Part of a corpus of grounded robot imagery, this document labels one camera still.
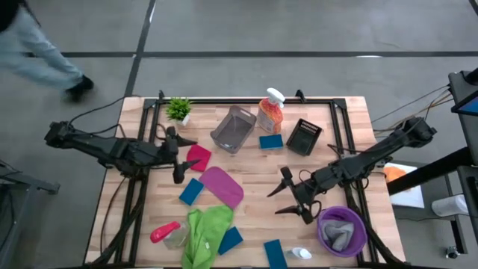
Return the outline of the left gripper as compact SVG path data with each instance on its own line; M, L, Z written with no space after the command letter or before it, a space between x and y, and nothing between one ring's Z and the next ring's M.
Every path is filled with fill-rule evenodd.
M173 165L173 181L175 184L181 184L184 181L184 172L199 163L199 160L179 163L179 147L192 146L195 144L197 144L196 141L183 138L177 134L173 126L165 128L165 138L161 147L166 152L168 161Z

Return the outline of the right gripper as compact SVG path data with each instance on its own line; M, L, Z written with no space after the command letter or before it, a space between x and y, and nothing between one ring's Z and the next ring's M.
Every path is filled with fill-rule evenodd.
M322 209L321 201L315 199L322 191L314 178L315 173L311 173L310 179L297 185L293 183L292 173L288 167L283 167L281 173L283 176L281 182L267 197L274 196L284 189L290 188L297 204L279 209L275 214L296 214L302 218L305 224L312 223Z

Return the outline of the blue sponge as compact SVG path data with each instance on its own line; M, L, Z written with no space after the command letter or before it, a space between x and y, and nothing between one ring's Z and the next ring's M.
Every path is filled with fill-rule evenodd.
M259 148L262 150L282 149L284 144L280 134L272 134L267 136L260 136Z
M288 269L279 239L264 243L270 269Z
M220 256L227 253L237 245L243 242L243 238L236 226L229 229L220 243L218 253Z
M192 206L199 195L202 193L204 185L197 179L191 179L187 184L186 188L183 190L179 199L186 205Z

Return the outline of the magenta felt cloth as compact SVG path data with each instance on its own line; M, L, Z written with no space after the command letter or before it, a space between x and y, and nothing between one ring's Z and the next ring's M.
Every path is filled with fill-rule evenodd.
M219 167L209 167L199 180L205 188L232 210L238 207L244 197L243 188Z

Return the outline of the translucent grey plastic basket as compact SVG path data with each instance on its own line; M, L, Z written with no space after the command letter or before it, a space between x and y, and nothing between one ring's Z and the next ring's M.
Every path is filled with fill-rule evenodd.
M255 128L256 120L254 114L233 105L210 136L219 148L230 154L236 154Z

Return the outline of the small clear bottle white cap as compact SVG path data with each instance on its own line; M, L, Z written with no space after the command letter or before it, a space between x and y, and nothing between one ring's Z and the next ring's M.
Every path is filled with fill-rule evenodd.
M306 248L294 247L285 251L285 257L288 259L308 260L312 258L312 254Z

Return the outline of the grey cloth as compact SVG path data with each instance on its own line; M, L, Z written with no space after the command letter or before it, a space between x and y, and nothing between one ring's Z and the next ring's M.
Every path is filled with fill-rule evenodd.
M325 220L321 224L323 240L336 252L345 250L355 231L352 222L340 220Z

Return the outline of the clear spray bottle red trigger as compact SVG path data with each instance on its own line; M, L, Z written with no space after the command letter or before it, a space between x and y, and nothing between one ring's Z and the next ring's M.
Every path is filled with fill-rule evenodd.
M183 247L189 235L186 223L173 221L158 227L150 234L153 244L163 242L167 249L173 250Z

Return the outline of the purple plastic bucket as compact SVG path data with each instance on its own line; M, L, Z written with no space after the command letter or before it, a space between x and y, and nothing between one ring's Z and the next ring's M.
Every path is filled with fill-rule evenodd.
M336 252L331 249L328 244L323 240L323 236L321 233L321 224L325 220L340 220L352 222L354 224L355 231L348 247L345 250L341 252ZM319 216L317 218L317 234L319 242L330 253L342 258L357 256L362 251L364 245L367 243L367 232L363 221L352 209L343 206L329 207L319 213Z

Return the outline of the green microfiber cloth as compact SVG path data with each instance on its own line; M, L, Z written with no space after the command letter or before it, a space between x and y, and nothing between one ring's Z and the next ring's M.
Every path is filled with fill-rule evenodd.
M227 205L194 209L187 214L189 235L181 258L182 269L210 269L221 241L232 224L233 211Z

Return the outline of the orange spray bottle white trigger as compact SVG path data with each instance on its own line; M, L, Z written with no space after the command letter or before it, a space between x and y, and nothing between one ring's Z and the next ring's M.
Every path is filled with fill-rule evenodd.
M282 129L285 96L273 87L267 88L267 94L258 104L257 124L266 132L278 134Z

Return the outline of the green plant in white pot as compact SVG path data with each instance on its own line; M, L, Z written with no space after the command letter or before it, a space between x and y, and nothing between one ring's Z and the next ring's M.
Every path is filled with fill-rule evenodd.
M187 98L174 97L169 101L166 115L169 120L180 126L186 126L190 119L191 101Z

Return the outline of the small black plastic basket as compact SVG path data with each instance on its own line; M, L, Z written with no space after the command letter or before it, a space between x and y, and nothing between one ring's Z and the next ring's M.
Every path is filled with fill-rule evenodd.
M309 156L322 132L322 128L307 120L299 119L286 146L293 152Z

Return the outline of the orange object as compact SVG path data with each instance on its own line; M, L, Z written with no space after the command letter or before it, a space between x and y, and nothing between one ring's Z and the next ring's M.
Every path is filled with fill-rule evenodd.
M383 173L385 174L385 180L387 183L392 182L407 174L405 170L399 167L385 167L383 169Z

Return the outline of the white sheet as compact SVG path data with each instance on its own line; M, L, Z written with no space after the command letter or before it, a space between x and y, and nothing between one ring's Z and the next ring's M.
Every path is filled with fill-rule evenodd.
M415 171L417 168L404 164L387 163L385 167L399 167L407 173ZM398 194L390 195L393 205L408 206L413 208L425 208L421 186L416 186Z

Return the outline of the black stand beam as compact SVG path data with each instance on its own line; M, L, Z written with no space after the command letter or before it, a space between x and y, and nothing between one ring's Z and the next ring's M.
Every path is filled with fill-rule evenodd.
M478 166L478 159L473 159L473 155L468 147L464 147L430 164L407 173L398 179L387 184L390 195L398 194L410 188L422 185L425 182L436 179L448 173L456 171L458 167Z

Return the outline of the grey metal table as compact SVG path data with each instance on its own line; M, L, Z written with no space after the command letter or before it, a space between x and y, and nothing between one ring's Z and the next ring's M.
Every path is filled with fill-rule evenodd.
M60 184L58 183L35 179L0 160L0 194L4 195L3 198L0 197L0 211L5 199L8 199L10 203L8 208L10 210L9 227L0 242L0 269L7 269L10 264L19 236L26 226L27 216L34 206L39 191L55 195L59 188ZM25 192L17 209L15 209L15 203L13 202L13 190Z

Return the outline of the white roll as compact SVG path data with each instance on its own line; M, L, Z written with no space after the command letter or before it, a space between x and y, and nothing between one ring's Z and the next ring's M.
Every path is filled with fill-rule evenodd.
M432 202L431 208L439 217L449 217L456 214L469 215L463 194L436 200Z

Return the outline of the person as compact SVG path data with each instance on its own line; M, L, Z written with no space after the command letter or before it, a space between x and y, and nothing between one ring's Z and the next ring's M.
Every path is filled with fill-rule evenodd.
M42 32L26 0L0 0L0 68L63 90L72 102L80 102L94 88Z

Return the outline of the blue screen tablet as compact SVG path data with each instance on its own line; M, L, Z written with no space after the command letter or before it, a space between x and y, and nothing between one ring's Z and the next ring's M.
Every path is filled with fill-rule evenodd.
M456 103L451 111L455 114L478 116L478 90Z

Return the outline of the black equipment cart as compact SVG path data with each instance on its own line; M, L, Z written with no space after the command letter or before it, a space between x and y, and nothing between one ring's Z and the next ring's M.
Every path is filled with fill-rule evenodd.
M474 71L452 72L448 75L454 105L478 90L478 68ZM478 159L478 116L458 114L465 140L473 159Z

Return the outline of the black aluminium table frame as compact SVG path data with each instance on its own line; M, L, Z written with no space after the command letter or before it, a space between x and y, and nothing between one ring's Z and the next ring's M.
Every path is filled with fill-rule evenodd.
M280 183L282 167L289 167L295 182L311 171L336 159L332 145L347 149L366 149L376 142L367 104L362 96L308 97L287 100L282 135L288 137L299 119L322 128L310 156L289 149L261 150L258 139L263 129L255 127L242 148L234 155L216 146L210 133L233 105L251 114L258 111L259 98L194 99L190 122L179 134L196 140L211 151L209 165L226 171L242 188L244 197L234 211L232 224L243 242L217 256L217 268L265 268L268 266L264 243L279 239L282 249L308 249L309 260L288 260L291 268L354 267L357 257L339 258L329 253L317 238L315 223L305 224L294 214L275 214L294 203L290 191L267 197ZM130 182L117 171L106 173L99 207L87 248L85 263L93 268L180 268L182 249L169 250L150 241L151 232L171 221L186 219L190 206L179 196L184 185L174 183L170 170L154 170L147 183Z

